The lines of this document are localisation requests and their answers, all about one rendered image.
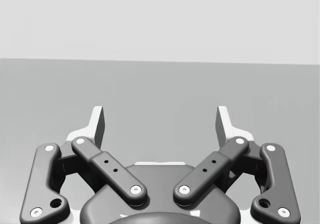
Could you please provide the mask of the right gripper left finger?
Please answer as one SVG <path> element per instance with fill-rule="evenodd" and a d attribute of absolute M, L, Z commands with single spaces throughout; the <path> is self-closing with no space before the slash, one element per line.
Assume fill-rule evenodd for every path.
<path fill-rule="evenodd" d="M 146 186 L 110 153 L 101 150 L 105 132 L 102 106 L 95 106 L 86 127 L 68 134 L 65 143 L 41 144 L 35 150 L 19 215 L 21 223 L 61 223 L 71 214 L 60 191 L 66 176 L 78 173 L 98 192 L 111 187 L 132 207 L 148 199 Z"/>

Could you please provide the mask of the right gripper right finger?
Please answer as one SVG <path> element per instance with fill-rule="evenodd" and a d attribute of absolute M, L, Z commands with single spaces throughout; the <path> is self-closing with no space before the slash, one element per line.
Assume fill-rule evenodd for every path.
<path fill-rule="evenodd" d="M 212 185 L 226 192 L 242 174 L 254 176 L 260 194 L 249 213 L 258 223 L 300 223 L 301 213 L 285 149 L 257 145 L 253 135 L 232 125 L 226 106 L 218 106 L 215 131 L 219 150 L 209 154 L 173 189 L 174 202 L 194 204 Z"/>

